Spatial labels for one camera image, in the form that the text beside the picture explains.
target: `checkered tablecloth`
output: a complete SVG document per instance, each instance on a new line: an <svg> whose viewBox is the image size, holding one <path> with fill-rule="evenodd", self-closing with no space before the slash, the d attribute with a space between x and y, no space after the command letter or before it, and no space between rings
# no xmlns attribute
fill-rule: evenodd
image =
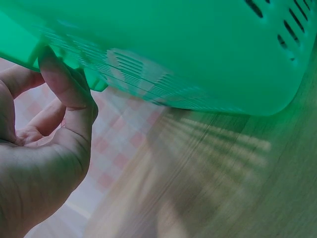
<svg viewBox="0 0 317 238"><path fill-rule="evenodd" d="M0 70L9 65L0 59ZM102 93L92 94L99 107L99 116L93 126L91 164L86 178L66 202L87 219L137 152L163 110L163 107L110 87ZM54 98L47 85L20 95L15 100L16 128L23 128Z"/></svg>

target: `plastic basket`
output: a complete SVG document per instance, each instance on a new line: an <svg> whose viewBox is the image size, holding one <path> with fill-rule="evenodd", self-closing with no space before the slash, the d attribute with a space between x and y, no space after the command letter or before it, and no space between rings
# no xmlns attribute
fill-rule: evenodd
<svg viewBox="0 0 317 238"><path fill-rule="evenodd" d="M38 70L43 45L89 85L156 104L271 115L294 97L315 0L1 0L0 56Z"/></svg>

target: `wooden floor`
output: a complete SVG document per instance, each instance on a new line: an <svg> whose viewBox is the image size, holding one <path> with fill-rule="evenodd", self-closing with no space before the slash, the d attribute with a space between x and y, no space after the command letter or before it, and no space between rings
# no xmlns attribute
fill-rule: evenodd
<svg viewBox="0 0 317 238"><path fill-rule="evenodd" d="M295 99L274 116L165 111L86 237L316 238L314 52Z"/></svg>

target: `palm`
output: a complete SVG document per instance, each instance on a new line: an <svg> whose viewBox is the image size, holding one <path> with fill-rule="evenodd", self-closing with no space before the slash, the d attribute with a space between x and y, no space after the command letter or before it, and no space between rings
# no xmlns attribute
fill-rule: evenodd
<svg viewBox="0 0 317 238"><path fill-rule="evenodd" d="M98 113L81 70L64 65L50 49L39 64L41 74L19 66L0 74L0 217L21 226L5 227L12 236L50 216L82 181ZM13 100L44 82L58 98L15 131ZM56 130L63 118L65 126ZM0 234L3 229L0 222Z"/></svg>

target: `finger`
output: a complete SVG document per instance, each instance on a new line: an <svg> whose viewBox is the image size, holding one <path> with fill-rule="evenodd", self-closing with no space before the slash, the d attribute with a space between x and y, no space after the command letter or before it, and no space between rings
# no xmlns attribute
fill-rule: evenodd
<svg viewBox="0 0 317 238"><path fill-rule="evenodd" d="M42 137L39 140L33 141L31 143L27 143L24 146L30 147L30 148L37 148L39 146L43 146L43 145L50 143L51 140L53 139L53 137L54 137L54 134L51 134L49 136Z"/></svg>
<svg viewBox="0 0 317 238"><path fill-rule="evenodd" d="M8 87L0 81L0 139L15 141L14 102Z"/></svg>
<svg viewBox="0 0 317 238"><path fill-rule="evenodd" d="M67 144L72 146L78 143L90 146L94 108L91 95L72 77L51 48L45 47L39 57L39 66L44 81L66 106L65 129L68 132L62 141L67 138Z"/></svg>
<svg viewBox="0 0 317 238"><path fill-rule="evenodd" d="M15 65L1 72L0 80L5 83L13 98L44 83L40 73L19 65Z"/></svg>
<svg viewBox="0 0 317 238"><path fill-rule="evenodd" d="M70 74L72 75L73 78L77 79L77 82L80 84L80 86L82 86L84 89L86 89L87 92L89 92L89 94L91 95L90 92L90 88L86 79L86 75L85 75L85 71L82 68L77 68L77 69L73 69L71 67L69 67L68 65L66 65L64 63L64 65L67 67L68 71L70 72ZM96 103L94 103L94 112L93 112L93 121L96 120L97 116L98 116L98 106Z"/></svg>
<svg viewBox="0 0 317 238"><path fill-rule="evenodd" d="M35 128L41 135L49 136L62 122L66 107L56 98L27 125Z"/></svg>
<svg viewBox="0 0 317 238"><path fill-rule="evenodd" d="M77 79L77 82L80 84L80 86L82 86L86 91L90 92L90 88L88 86L88 82L87 82L84 70L81 68L73 69L73 68L69 67L68 65L66 65L65 63L64 63L64 65L67 67L71 76L73 78Z"/></svg>

